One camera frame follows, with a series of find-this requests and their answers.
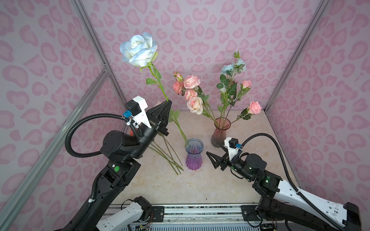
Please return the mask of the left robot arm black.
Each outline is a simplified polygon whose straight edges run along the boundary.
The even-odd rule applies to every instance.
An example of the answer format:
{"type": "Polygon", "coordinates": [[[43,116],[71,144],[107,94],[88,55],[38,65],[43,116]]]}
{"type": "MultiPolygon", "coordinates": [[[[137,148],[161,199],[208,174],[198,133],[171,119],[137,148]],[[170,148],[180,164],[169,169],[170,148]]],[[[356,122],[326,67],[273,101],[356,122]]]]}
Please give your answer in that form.
{"type": "Polygon", "coordinates": [[[149,110],[145,110],[138,101],[131,100],[125,104],[123,115],[110,113],[93,114],[82,118],[71,126],[66,134],[66,151],[76,158],[104,155],[107,165],[98,173],[92,183],[89,198],[77,214],[63,228],[64,231],[101,231],[105,225],[97,227],[99,220],[113,200],[130,184],[140,168],[140,159],[158,133],[167,136],[172,102],[165,101],[149,110]],[[72,148],[74,133],[84,123],[98,118],[114,118],[128,124],[133,135],[113,130],[106,134],[100,151],[78,153],[72,148]]]}

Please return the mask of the blue purple glass vase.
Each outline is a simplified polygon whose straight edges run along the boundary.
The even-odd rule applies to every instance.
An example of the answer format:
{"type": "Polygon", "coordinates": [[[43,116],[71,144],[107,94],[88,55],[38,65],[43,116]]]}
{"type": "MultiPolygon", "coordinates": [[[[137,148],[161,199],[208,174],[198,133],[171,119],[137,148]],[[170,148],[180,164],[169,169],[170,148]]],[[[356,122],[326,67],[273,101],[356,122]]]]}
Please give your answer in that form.
{"type": "Polygon", "coordinates": [[[204,144],[201,140],[192,138],[186,142],[185,150],[187,152],[186,166],[190,170],[198,170],[202,166],[202,156],[204,144]]]}

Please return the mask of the pale blue flower spray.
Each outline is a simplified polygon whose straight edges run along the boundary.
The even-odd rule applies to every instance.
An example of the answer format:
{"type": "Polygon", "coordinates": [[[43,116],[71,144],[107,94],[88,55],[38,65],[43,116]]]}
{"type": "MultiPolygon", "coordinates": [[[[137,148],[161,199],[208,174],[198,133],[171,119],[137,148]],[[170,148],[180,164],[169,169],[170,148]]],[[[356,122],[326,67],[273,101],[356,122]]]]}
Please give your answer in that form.
{"type": "Polygon", "coordinates": [[[239,92],[242,87],[239,87],[235,78],[243,71],[245,71],[245,62],[242,60],[239,51],[234,52],[233,62],[222,67],[220,82],[217,84],[221,101],[221,105],[218,106],[220,112],[220,121],[218,125],[220,129],[225,127],[227,116],[239,99],[239,92]]]}

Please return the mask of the pink white peony spray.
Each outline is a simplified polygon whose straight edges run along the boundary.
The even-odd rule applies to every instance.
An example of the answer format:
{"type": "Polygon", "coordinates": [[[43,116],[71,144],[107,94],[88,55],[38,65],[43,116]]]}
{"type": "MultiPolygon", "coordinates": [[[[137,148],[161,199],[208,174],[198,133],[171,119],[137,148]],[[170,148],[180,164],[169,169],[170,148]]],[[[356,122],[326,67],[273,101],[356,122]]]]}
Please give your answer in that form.
{"type": "Polygon", "coordinates": [[[173,76],[176,81],[172,88],[177,95],[185,98],[190,112],[204,115],[210,118],[216,126],[219,126],[220,122],[216,120],[216,116],[208,103],[209,95],[206,95],[200,86],[200,78],[196,75],[189,75],[184,78],[178,71],[174,71],[173,76]]]}

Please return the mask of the white blue artificial rose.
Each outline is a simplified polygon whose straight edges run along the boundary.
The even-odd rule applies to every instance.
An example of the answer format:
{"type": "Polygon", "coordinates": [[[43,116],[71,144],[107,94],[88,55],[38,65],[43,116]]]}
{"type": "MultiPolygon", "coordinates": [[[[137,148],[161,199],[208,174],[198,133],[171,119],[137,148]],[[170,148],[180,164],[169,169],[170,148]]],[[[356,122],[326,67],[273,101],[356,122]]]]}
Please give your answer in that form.
{"type": "Polygon", "coordinates": [[[122,54],[122,61],[140,68],[140,71],[145,68],[149,69],[152,77],[146,79],[146,84],[155,84],[163,93],[165,100],[168,101],[169,97],[161,81],[162,75],[153,64],[158,56],[157,49],[157,41],[147,32],[144,32],[142,35],[134,35],[129,41],[123,42],[119,46],[119,51],[122,54]]]}

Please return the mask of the cream rose single stem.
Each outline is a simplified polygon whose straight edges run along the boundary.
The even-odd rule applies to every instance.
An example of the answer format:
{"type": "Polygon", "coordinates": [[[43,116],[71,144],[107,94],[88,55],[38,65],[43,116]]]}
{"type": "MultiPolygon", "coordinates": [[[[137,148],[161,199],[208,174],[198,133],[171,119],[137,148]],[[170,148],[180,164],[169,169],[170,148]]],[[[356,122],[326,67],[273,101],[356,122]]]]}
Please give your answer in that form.
{"type": "Polygon", "coordinates": [[[184,146],[186,146],[186,144],[188,142],[188,138],[186,137],[185,133],[183,132],[183,130],[181,128],[180,122],[178,120],[179,116],[180,116],[180,110],[174,111],[172,108],[170,109],[169,123],[174,122],[175,125],[178,127],[179,132],[180,132],[181,136],[184,139],[184,146]]]}

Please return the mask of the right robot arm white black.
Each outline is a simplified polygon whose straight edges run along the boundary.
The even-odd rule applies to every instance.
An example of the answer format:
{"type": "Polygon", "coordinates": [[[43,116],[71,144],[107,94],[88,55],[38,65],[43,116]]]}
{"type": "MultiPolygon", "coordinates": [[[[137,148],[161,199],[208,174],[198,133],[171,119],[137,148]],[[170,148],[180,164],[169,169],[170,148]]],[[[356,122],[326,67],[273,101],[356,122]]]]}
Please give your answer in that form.
{"type": "Polygon", "coordinates": [[[293,186],[282,177],[266,170],[267,163],[257,154],[246,153],[245,160],[229,160],[229,155],[220,157],[206,153],[215,168],[238,173],[252,182],[252,187],[261,195],[256,207],[259,217],[285,220],[315,231],[360,231],[361,218],[358,206],[347,202],[344,205],[318,197],[293,186]]]}

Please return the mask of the pink grey glass vase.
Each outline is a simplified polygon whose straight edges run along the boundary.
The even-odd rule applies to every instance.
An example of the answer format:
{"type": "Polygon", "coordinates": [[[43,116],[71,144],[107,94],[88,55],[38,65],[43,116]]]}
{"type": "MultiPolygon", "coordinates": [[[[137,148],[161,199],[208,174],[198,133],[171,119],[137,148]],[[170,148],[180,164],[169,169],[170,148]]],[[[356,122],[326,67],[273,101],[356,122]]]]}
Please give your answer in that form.
{"type": "Polygon", "coordinates": [[[224,117],[219,117],[214,122],[215,131],[211,136],[211,144],[214,147],[221,147],[224,145],[224,140],[226,139],[226,131],[230,129],[231,122],[224,117]]]}

